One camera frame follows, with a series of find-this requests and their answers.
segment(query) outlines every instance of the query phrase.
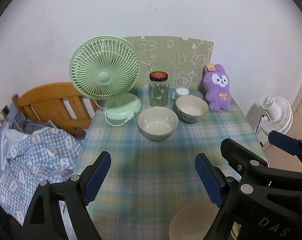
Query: wooden bed headboard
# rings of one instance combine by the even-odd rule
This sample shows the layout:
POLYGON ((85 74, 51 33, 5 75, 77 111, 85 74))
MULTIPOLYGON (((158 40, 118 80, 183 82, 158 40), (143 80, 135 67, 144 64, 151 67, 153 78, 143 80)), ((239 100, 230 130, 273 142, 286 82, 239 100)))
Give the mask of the wooden bed headboard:
MULTIPOLYGON (((12 100, 20 112, 33 121, 53 121, 58 128, 70 134, 82 136, 84 131, 81 128, 89 128, 92 119, 90 118, 80 94, 72 83, 52 83, 36 87, 26 92, 20 98, 17 95, 12 100), (77 119, 72 119, 63 99, 67 99, 77 119)), ((90 98, 93 111, 98 107, 90 98)))

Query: purple plush bunny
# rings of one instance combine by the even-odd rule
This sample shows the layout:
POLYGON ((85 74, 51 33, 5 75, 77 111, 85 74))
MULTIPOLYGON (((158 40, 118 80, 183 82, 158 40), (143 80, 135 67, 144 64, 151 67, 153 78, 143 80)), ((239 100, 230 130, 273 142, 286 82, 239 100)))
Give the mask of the purple plush bunny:
POLYGON ((230 109, 231 93, 229 91, 230 81, 221 64, 214 65, 216 71, 208 71, 204 66, 205 75, 203 85, 207 90, 205 99, 209 103, 211 111, 230 109))

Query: plaid tablecloth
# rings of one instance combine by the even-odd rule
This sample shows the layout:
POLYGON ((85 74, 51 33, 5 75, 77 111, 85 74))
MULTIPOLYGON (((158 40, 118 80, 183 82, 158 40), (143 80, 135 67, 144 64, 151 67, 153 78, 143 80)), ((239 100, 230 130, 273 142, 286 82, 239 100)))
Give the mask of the plaid tablecloth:
MULTIPOLYGON (((150 107, 146 89, 132 90, 150 107)), ((203 98, 196 90, 191 94, 203 98)), ((175 110, 174 101, 168 108, 175 110)), ((210 201, 195 171, 194 160, 205 153, 226 176, 239 175, 220 153, 221 141, 231 138, 263 159, 262 148, 234 100, 228 112, 209 112, 195 124, 179 120, 178 128, 165 141, 144 137, 136 119, 120 127, 107 124, 97 111, 78 156, 75 174, 81 174, 102 151, 111 154, 111 168, 88 211, 103 240, 169 239, 168 227, 184 206, 210 201)), ((70 239, 76 239, 68 214, 65 224, 70 239)))

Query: blanket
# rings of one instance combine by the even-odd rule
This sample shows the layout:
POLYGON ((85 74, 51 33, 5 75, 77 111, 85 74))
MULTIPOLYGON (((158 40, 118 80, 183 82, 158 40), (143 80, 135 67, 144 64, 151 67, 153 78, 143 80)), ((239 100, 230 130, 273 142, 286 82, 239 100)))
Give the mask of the blanket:
MULTIPOLYGON (((14 133, 16 138, 19 132, 8 130, 6 133, 14 133)), ((56 183, 69 179, 82 142, 64 130, 49 127, 20 138, 18 143, 14 140, 14 143, 7 141, 2 145, 6 155, 5 167, 0 173, 0 205, 23 225, 39 182, 47 179, 56 183)))

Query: black jar lid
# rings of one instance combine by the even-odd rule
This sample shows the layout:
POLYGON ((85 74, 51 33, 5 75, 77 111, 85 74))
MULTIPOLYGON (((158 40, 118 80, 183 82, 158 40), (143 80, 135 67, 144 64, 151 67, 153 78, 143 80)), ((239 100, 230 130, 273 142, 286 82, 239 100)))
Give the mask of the black jar lid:
POLYGON ((150 80, 152 81, 166 81, 168 80, 168 75, 162 71, 155 71, 150 74, 150 80))

